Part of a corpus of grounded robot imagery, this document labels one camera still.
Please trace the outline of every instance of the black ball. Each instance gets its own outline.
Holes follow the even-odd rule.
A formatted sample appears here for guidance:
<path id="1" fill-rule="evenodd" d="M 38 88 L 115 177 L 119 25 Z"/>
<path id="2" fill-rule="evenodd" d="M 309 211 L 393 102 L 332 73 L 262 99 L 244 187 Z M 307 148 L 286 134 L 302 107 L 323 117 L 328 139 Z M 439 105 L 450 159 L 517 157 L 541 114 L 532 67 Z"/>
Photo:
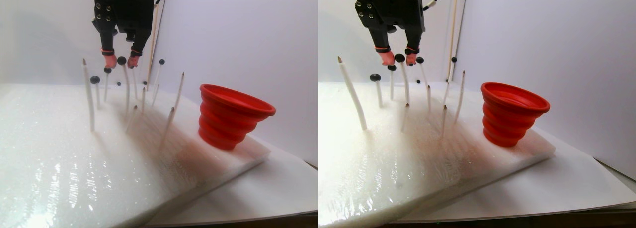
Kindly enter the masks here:
<path id="1" fill-rule="evenodd" d="M 126 58 L 124 58 L 123 56 L 118 57 L 117 58 L 117 63 L 119 63 L 119 65 L 126 64 Z"/>
<path id="2" fill-rule="evenodd" d="M 92 76 L 90 78 L 90 83 L 92 83 L 93 85 L 95 85 L 96 83 L 99 83 L 99 76 Z"/>
<path id="3" fill-rule="evenodd" d="M 371 79 L 372 82 L 377 82 L 379 80 L 382 80 L 382 76 L 380 76 L 380 74 L 371 74 L 371 76 L 369 76 L 369 79 Z"/>
<path id="4" fill-rule="evenodd" d="M 406 58 L 404 57 L 404 55 L 402 55 L 402 53 L 398 53 L 398 54 L 395 56 L 395 59 L 396 59 L 396 61 L 397 61 L 398 63 L 404 62 L 404 60 L 406 60 Z"/>

